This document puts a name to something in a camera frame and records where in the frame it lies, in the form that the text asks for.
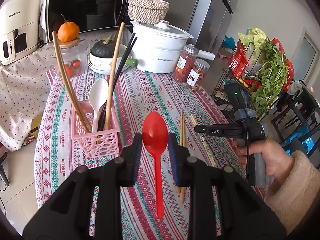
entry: blue plastic bag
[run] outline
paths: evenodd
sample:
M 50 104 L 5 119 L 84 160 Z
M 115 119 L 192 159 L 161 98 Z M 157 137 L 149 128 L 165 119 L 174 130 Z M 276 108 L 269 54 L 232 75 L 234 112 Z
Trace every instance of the blue plastic bag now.
M 225 36 L 224 37 L 224 40 L 221 44 L 221 47 L 224 48 L 224 49 L 232 49 L 232 50 L 235 50 L 236 49 L 236 43 L 235 43 L 235 40 L 233 38 L 230 38 L 230 37 L 227 37 Z

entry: black chopsticks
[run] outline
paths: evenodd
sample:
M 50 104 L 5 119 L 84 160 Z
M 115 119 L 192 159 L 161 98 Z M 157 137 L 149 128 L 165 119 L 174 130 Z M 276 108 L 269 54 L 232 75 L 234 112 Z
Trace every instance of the black chopsticks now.
M 126 60 L 128 59 L 129 57 L 129 54 L 132 50 L 132 47 L 133 45 L 135 44 L 136 40 L 137 40 L 137 37 L 134 38 L 136 33 L 133 33 L 132 36 L 131 36 L 131 39 L 127 45 L 127 48 L 122 56 L 122 59 L 121 59 L 121 62 L 119 64 L 119 67 L 118 67 L 118 70 L 116 72 L 116 75 L 115 75 L 115 79 L 114 79 L 114 82 L 113 82 L 113 88 L 112 88 L 112 94 L 113 92 L 115 91 L 115 88 L 116 88 L 116 83 L 118 81 L 118 78 L 120 76 L 120 73 L 124 67 L 124 64 L 126 62 Z M 100 116 L 99 116 L 99 121 L 98 121 L 98 131 L 103 131 L 103 128 L 104 128 L 104 124 L 105 124 L 105 121 L 106 121 L 106 109 L 107 109 L 107 103 L 105 103 L 102 107 L 102 110 L 101 110 L 101 113 L 100 113 Z

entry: glass jar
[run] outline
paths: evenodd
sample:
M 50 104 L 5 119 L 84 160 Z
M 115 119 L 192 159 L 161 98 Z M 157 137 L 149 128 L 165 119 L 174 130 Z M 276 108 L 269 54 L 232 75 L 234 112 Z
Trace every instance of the glass jar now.
M 177 82 L 185 82 L 196 60 L 199 50 L 194 45 L 185 45 L 173 73 L 173 79 Z
M 210 64 L 208 62 L 197 58 L 187 77 L 186 87 L 192 91 L 197 91 L 209 68 Z
M 59 41 L 64 67 L 69 78 L 81 75 L 88 69 L 89 44 L 86 40 L 76 38 L 73 41 Z

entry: jar label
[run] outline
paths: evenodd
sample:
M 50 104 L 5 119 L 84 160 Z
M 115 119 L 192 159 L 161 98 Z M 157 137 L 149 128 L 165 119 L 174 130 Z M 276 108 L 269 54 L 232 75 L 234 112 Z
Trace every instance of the jar label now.
M 196 84 L 199 76 L 200 74 L 198 74 L 196 71 L 191 69 L 191 72 L 187 78 L 187 83 L 193 87 Z
M 178 61 L 178 64 L 177 64 L 177 68 L 176 70 L 181 74 L 183 69 L 184 69 L 184 66 L 186 65 L 186 62 L 187 60 L 184 59 L 183 57 L 180 57 L 179 58 L 179 61 Z

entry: person's hand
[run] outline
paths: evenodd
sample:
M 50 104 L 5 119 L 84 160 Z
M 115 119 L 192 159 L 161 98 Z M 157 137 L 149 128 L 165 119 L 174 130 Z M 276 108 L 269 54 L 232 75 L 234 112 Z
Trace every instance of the person's hand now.
M 237 147 L 236 140 L 232 145 Z M 275 141 L 265 139 L 256 141 L 249 146 L 249 154 L 262 153 L 262 158 L 266 162 L 266 173 L 271 175 L 280 185 L 284 183 L 292 170 L 294 158 L 288 155 L 283 148 Z M 237 147 L 236 154 L 239 162 L 245 169 L 247 164 L 247 147 Z

